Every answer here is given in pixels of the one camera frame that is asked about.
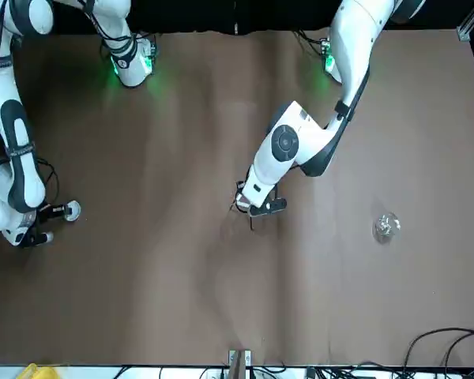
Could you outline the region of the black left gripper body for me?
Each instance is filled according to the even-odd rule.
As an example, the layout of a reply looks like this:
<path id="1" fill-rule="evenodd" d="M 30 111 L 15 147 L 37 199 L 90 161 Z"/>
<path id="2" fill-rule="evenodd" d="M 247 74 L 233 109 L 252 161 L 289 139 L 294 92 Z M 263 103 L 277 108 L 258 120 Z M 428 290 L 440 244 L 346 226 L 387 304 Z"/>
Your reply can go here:
<path id="1" fill-rule="evenodd" d="M 274 188 L 265 198 L 260 207 L 251 205 L 248 213 L 250 216 L 268 216 L 276 212 L 282 212 L 287 208 L 287 200 L 279 197 L 278 189 Z"/>

